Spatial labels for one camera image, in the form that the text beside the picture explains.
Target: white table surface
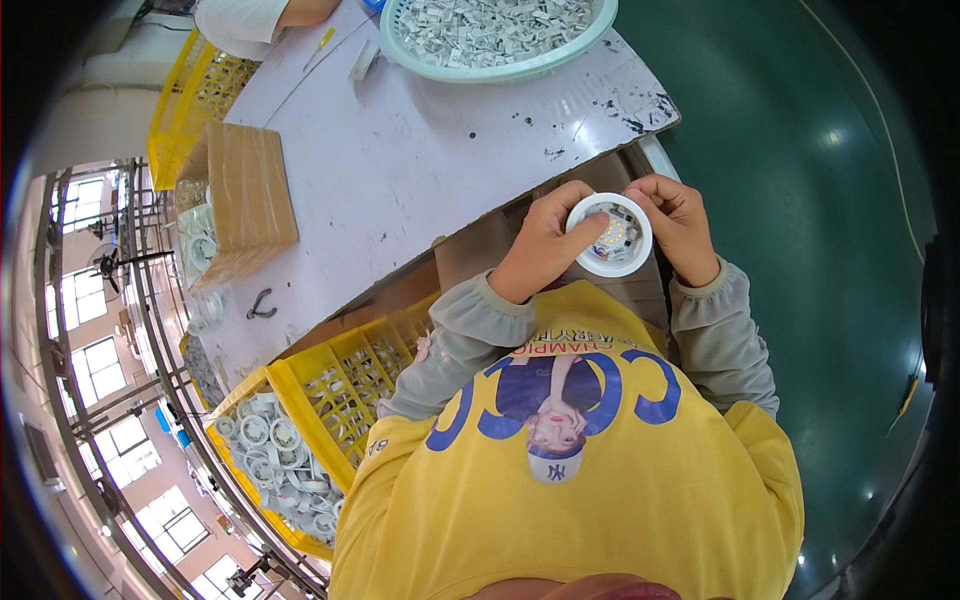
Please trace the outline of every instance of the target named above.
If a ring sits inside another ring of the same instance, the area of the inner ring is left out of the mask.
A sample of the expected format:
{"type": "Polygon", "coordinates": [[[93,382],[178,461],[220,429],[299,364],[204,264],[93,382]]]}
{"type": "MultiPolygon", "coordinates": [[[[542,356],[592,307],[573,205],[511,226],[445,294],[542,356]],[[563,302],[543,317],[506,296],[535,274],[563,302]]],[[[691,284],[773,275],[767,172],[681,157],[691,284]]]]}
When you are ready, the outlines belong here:
{"type": "Polygon", "coordinates": [[[300,229],[263,270],[216,288],[224,319],[202,340],[229,390],[436,240],[680,120],[613,30],[556,73],[518,84],[442,84],[382,57],[355,83],[348,72],[366,39],[379,40],[377,19],[347,0],[327,23],[291,31],[227,116],[280,133],[300,229]],[[265,288],[261,309],[276,314],[248,321],[265,288]]]}

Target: yellow t-shirt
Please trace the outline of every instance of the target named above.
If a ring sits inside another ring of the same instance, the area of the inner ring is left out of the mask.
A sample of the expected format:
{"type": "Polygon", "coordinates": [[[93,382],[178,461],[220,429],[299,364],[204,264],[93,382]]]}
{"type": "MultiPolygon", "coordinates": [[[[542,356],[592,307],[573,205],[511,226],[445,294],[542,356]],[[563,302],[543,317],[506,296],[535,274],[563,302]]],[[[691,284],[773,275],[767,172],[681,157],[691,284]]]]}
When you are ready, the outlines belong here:
{"type": "Polygon", "coordinates": [[[373,427],[331,598],[459,599],[507,579],[607,572],[684,600],[783,596],[804,528],[786,435],[749,402],[721,416],[643,321],[578,283],[538,295],[531,342],[438,418],[373,427]],[[546,451],[530,423],[550,357],[569,354],[564,403],[587,424],[568,451],[546,451]]]}

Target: light blue basket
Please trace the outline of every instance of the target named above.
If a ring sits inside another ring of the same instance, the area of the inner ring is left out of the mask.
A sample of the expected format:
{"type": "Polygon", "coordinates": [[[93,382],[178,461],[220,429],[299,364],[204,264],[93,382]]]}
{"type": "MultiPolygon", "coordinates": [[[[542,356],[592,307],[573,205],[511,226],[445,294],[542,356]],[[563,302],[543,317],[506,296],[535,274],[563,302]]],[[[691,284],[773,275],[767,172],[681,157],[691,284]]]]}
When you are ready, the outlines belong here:
{"type": "Polygon", "coordinates": [[[513,64],[457,69],[427,64],[403,46],[398,33],[399,17],[404,11],[410,10],[413,2],[414,0],[386,0],[383,16],[380,18],[380,46],[388,57],[406,69],[427,79],[454,84],[504,84],[546,75],[600,41],[613,24],[618,8],[618,0],[593,0],[593,23],[573,41],[546,54],[513,64]]]}

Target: printed graphic of woman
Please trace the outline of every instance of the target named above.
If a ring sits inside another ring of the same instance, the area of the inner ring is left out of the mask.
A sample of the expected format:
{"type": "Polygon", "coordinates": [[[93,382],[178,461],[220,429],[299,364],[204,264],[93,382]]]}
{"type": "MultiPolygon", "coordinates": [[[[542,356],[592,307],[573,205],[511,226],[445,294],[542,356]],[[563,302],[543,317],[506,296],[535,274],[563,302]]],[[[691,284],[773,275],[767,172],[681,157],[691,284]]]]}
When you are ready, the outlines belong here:
{"type": "Polygon", "coordinates": [[[600,396],[600,380],[578,354],[522,356],[501,372],[496,409],[526,424],[534,478],[562,483],[576,474],[587,443],[584,413],[600,396]]]}

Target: cardboard box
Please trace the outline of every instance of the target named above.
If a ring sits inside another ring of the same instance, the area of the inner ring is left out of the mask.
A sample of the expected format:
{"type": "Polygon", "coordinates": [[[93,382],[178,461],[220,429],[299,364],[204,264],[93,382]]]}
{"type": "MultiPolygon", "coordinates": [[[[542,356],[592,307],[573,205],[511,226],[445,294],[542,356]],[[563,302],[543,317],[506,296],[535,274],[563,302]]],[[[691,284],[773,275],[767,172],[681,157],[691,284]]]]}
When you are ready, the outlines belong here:
{"type": "Polygon", "coordinates": [[[217,253],[191,290],[249,276],[300,239],[279,133],[207,123],[177,179],[202,176],[209,177],[217,253]]]}

